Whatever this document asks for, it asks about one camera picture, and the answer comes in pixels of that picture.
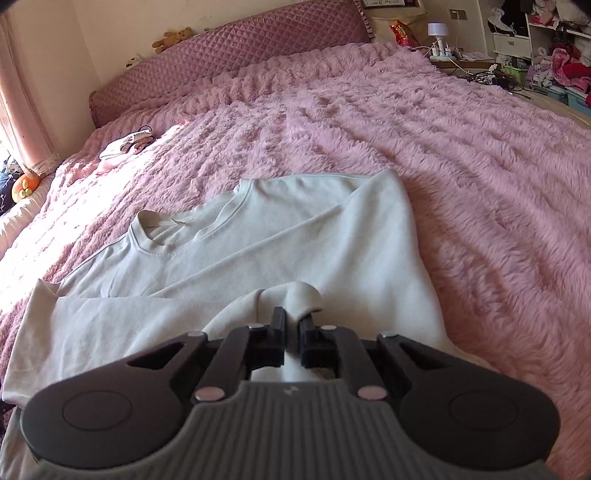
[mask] red snack bag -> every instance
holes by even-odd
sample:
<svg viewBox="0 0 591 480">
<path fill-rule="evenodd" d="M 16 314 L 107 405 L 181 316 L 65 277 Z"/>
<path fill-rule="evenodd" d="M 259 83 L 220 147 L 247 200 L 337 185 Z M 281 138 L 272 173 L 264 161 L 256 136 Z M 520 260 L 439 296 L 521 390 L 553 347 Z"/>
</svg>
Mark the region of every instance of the red snack bag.
<svg viewBox="0 0 591 480">
<path fill-rule="evenodd" d="M 390 24 L 390 28 L 394 32 L 394 35 L 396 35 L 396 42 L 401 47 L 414 48 L 420 45 L 409 26 L 403 24 L 401 21 L 394 20 L 394 22 Z"/>
</svg>

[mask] pink bedspread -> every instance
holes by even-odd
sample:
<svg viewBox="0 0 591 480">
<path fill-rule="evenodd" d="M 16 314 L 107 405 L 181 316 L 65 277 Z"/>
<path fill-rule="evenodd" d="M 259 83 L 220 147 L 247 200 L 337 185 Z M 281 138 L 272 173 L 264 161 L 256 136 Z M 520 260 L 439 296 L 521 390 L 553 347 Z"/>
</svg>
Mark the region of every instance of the pink bedspread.
<svg viewBox="0 0 591 480">
<path fill-rule="evenodd" d="M 98 176 L 101 149 L 144 124 L 163 138 Z M 394 45 L 198 80 L 135 105 L 59 168 L 0 262 L 1 372 L 34 279 L 62 279 L 140 209 L 189 209 L 240 177 L 393 167 L 451 339 L 552 397 L 550 465 L 576 479 L 591 469 L 590 152 L 590 131 Z"/>
</svg>

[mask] pink quilted headboard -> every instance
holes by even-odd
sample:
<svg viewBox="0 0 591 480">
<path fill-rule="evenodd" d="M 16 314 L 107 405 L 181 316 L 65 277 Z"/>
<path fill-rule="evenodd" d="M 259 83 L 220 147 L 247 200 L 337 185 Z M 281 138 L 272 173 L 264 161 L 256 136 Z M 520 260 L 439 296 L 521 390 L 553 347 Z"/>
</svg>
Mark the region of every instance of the pink quilted headboard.
<svg viewBox="0 0 591 480">
<path fill-rule="evenodd" d="M 129 107 L 192 80 L 373 36 L 358 0 L 313 0 L 270 10 L 205 32 L 169 48 L 90 94 L 97 128 Z"/>
</svg>

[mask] white lamp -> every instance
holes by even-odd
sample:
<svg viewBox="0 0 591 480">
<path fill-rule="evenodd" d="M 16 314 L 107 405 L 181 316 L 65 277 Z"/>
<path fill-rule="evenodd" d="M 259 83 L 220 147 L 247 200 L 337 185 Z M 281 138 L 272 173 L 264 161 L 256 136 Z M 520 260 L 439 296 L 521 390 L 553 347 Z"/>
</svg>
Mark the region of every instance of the white lamp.
<svg viewBox="0 0 591 480">
<path fill-rule="evenodd" d="M 431 56 L 431 60 L 447 60 L 452 58 L 452 56 L 446 57 L 446 50 L 449 50 L 449 48 L 447 42 L 443 40 L 444 37 L 449 35 L 447 25 L 445 23 L 429 23 L 428 34 L 430 37 L 435 37 L 437 39 L 437 44 L 439 46 L 439 55 Z"/>
</svg>

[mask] gray gripper base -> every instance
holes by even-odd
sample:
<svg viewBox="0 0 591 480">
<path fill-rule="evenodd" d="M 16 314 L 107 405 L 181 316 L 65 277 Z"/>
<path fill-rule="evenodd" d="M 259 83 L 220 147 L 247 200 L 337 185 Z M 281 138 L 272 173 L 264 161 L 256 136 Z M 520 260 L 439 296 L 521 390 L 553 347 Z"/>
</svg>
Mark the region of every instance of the gray gripper base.
<svg viewBox="0 0 591 480">
<path fill-rule="evenodd" d="M 476 472 L 415 445 L 390 407 L 341 380 L 243 382 L 199 404 L 164 448 L 132 465 L 75 471 L 40 462 L 28 480 L 557 480 L 543 462 Z"/>
</svg>

